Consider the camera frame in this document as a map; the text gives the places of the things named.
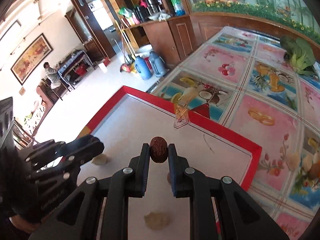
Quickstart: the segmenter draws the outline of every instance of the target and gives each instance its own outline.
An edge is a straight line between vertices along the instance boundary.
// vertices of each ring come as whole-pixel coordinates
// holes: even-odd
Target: red border
[[[140,90],[136,90],[134,88],[123,86],[121,87],[104,105],[103,107],[92,117],[92,119],[88,122],[87,127],[93,131],[99,123],[104,119],[104,117],[112,110],[112,108],[126,95],[132,95],[137,98],[140,98],[144,101],[147,101],[155,106],[158,106],[172,114],[174,114],[174,108],[173,103],[166,101],[160,97],[153,96],[151,94],[142,92]],[[248,190],[252,180],[253,176],[255,175],[262,148],[261,146],[257,145],[256,143],[250,141],[249,139],[235,133],[234,131],[209,120],[208,118],[205,118],[202,115],[199,115],[193,111],[188,112],[189,119],[191,123],[194,123],[195,125],[198,125],[228,141],[231,143],[234,143],[241,148],[251,152],[252,154],[252,160],[249,165],[248,171],[244,177],[244,180],[241,183],[241,187],[244,190]]]

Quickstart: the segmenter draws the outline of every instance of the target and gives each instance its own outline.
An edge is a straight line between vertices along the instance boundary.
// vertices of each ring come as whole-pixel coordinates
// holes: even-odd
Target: thermos
[[[136,70],[140,73],[140,76],[142,77],[143,80],[147,80],[150,77],[152,77],[151,71],[146,61],[142,57],[140,56],[136,57],[135,67],[136,67]]]
[[[163,59],[154,51],[150,52],[149,61],[156,77],[164,76],[166,73]]]

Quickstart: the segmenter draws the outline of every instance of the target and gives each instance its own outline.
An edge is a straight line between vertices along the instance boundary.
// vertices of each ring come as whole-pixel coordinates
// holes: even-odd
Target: aquarium
[[[320,27],[303,0],[189,0],[192,12],[247,14],[286,25],[320,44]]]

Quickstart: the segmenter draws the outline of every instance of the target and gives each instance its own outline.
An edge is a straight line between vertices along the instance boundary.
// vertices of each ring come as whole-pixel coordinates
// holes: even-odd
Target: gray thermos
[[[156,77],[161,77],[166,74],[163,59],[154,51],[150,52],[149,61]]]

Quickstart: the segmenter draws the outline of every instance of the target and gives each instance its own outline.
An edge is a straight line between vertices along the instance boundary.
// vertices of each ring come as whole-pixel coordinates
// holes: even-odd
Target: door
[[[112,58],[116,53],[90,10],[86,0],[71,0],[71,2],[88,28],[103,56]]]

